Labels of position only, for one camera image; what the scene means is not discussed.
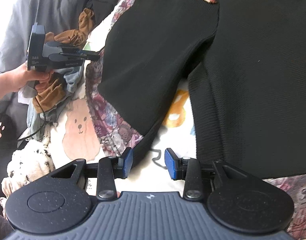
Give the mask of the person's left hand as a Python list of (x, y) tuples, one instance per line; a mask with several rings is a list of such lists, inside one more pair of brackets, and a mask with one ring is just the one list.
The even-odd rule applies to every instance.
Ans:
[(38, 93), (43, 92), (49, 87), (54, 70), (49, 73), (27, 70), (26, 63), (18, 66), (14, 70), (0, 74), (0, 100), (8, 93), (18, 92), (28, 81), (38, 81), (35, 86)]

